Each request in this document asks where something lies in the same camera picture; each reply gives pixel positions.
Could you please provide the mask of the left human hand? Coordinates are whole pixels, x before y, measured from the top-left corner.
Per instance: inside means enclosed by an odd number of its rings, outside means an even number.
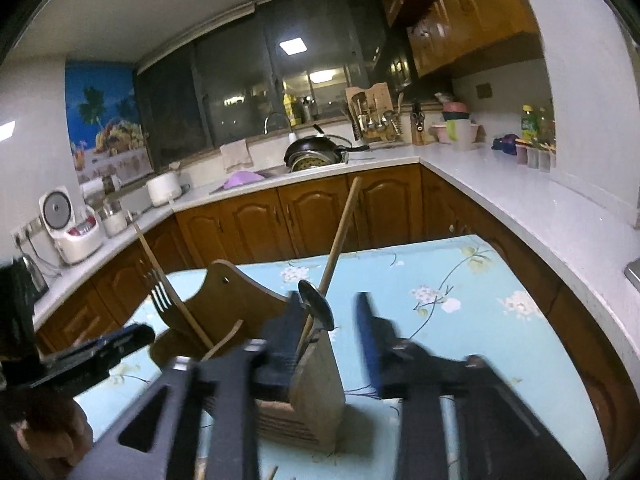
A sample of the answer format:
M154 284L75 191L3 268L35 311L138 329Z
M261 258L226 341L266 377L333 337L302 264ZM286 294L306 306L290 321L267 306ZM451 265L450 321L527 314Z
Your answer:
M39 418L12 425L17 442L50 479L65 479L93 447L93 429L82 407L58 396L44 404Z

